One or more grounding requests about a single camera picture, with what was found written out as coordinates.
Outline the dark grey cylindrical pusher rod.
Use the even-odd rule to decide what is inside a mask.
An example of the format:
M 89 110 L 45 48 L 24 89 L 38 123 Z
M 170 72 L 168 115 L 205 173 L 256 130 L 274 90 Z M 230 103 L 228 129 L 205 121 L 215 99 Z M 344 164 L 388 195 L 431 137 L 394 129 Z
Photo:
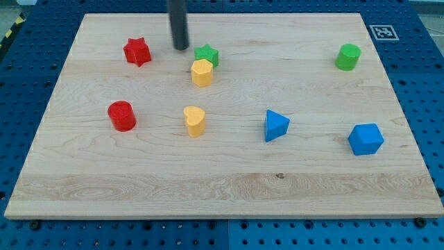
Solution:
M 183 51 L 189 47 L 186 1 L 167 0 L 166 2 L 173 47 Z

